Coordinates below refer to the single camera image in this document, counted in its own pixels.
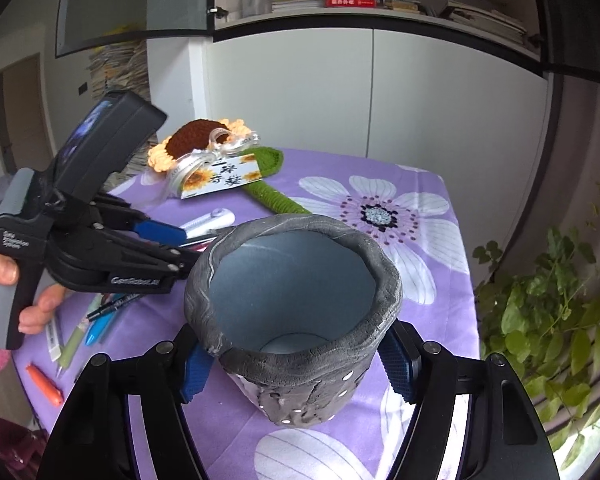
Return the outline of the person's left hand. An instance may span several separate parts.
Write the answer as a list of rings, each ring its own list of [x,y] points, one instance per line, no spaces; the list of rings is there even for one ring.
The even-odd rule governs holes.
[[[18,282],[19,268],[9,257],[0,255],[0,285],[12,286]],[[25,308],[19,317],[19,332],[24,335],[39,334],[51,320],[54,311],[62,304],[68,289],[59,284],[47,287],[36,304]]]

